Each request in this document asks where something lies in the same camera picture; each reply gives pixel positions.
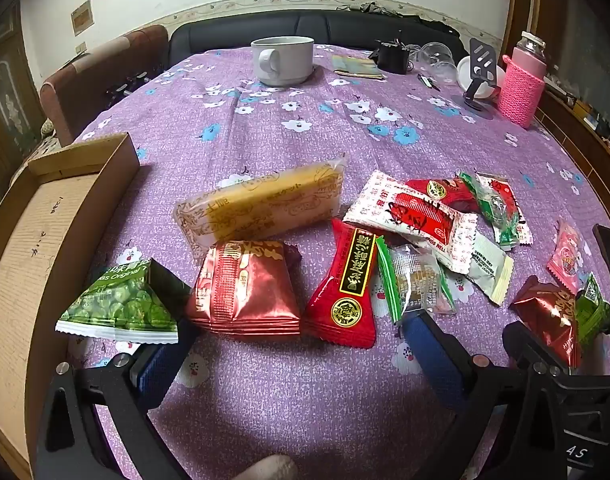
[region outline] black sofa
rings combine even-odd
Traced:
[[[248,46],[259,38],[307,36],[316,43],[374,50],[376,40],[392,41],[399,30],[405,44],[446,44],[459,62],[467,56],[458,32],[418,16],[384,16],[355,10],[270,10],[185,23],[169,40],[169,66],[215,48]]]

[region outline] pink bottle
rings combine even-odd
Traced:
[[[516,44],[512,59],[503,56],[508,64],[506,78],[498,97],[498,111],[512,123],[527,128],[545,88],[545,43],[540,38],[523,32]]]

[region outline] white mug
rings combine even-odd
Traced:
[[[268,86],[293,86],[313,70],[314,40],[303,36],[276,36],[252,41],[254,73]]]

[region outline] blue gripper pad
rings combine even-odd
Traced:
[[[446,408],[460,411],[467,400],[463,376],[423,321],[423,316],[403,319],[402,331],[438,400]]]
[[[178,322],[178,343],[152,345],[152,355],[132,383],[139,392],[136,401],[141,410],[159,407],[198,335],[198,329],[186,319]]]

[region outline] purple tablecloth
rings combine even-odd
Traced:
[[[470,282],[452,279],[459,312],[436,318],[468,351],[508,362],[500,337],[516,319],[508,304],[531,274],[554,280],[545,265],[559,215],[581,233],[580,266],[595,272],[610,301],[610,277],[592,236],[592,226],[610,226],[609,218],[554,138],[500,116],[477,118],[450,101],[457,87],[429,90],[416,75],[341,78],[331,70],[333,52],[365,57],[319,45],[312,78],[288,89],[256,82],[249,48],[195,55],[100,114],[78,141],[127,131],[142,167],[107,228],[96,269],[154,257],[193,285],[198,269],[171,217],[177,201],[347,153],[343,203],[355,199],[376,169],[401,180],[474,169],[511,179],[534,244],[512,251],[508,298],[496,308]],[[493,237],[482,218],[479,230]],[[303,254],[294,288],[305,305],[331,262],[331,228],[325,222],[284,239]],[[314,340],[246,344],[201,336],[163,404],[150,412],[189,475],[227,479],[280,452],[293,457],[306,479],[408,478],[453,415],[395,337],[377,285],[372,297],[378,335],[367,351]],[[70,354],[92,366],[127,347],[74,338]],[[607,337],[602,351],[610,373]],[[137,478],[107,412],[101,416],[118,462]]]

